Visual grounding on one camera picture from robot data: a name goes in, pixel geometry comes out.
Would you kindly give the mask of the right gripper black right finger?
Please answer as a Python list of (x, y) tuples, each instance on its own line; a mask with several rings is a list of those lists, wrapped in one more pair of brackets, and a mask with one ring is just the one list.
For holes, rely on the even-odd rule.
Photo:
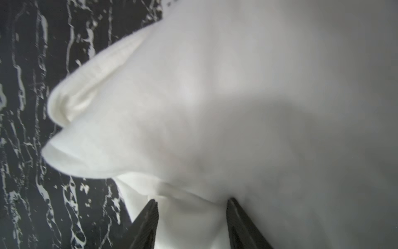
[(227, 202), (226, 218), (231, 249), (273, 249), (235, 198)]

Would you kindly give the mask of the white printed t-shirt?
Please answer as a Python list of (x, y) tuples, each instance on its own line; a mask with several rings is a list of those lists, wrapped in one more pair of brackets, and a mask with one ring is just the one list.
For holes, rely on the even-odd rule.
[(157, 249), (398, 246), (397, 1), (178, 1), (51, 93), (42, 156), (112, 178)]

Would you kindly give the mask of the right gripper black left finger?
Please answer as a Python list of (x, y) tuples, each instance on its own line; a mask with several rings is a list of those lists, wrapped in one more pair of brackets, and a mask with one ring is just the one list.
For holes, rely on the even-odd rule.
[(158, 203), (151, 199), (120, 239), (119, 248), (154, 249), (158, 222)]

